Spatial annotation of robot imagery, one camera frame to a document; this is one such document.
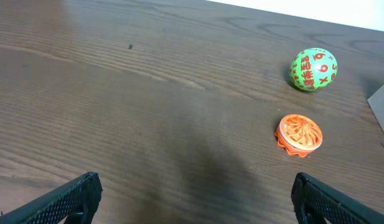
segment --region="brown wooden surface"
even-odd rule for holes
[[[310,47],[339,72],[303,93],[287,70]],[[95,223],[296,223],[305,171],[384,213],[366,102],[382,84],[384,32],[206,1],[0,0],[0,211],[92,170]],[[324,133],[307,158],[276,145],[290,113]]]

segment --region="orange gear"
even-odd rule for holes
[[[305,157],[317,149],[323,141],[323,135],[313,120],[298,114],[285,116],[274,133],[278,146],[284,147],[289,155]]]

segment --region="orange plastic object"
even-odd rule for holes
[[[313,120],[298,114],[285,116],[274,133],[278,146],[284,147],[289,155],[305,157],[317,149],[323,141],[323,135]]]

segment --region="gray object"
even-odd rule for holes
[[[367,102],[384,132],[384,85]]]

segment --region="ball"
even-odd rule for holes
[[[298,88],[314,91],[331,83],[337,74],[337,61],[328,51],[311,48],[299,52],[289,68],[291,81]]]

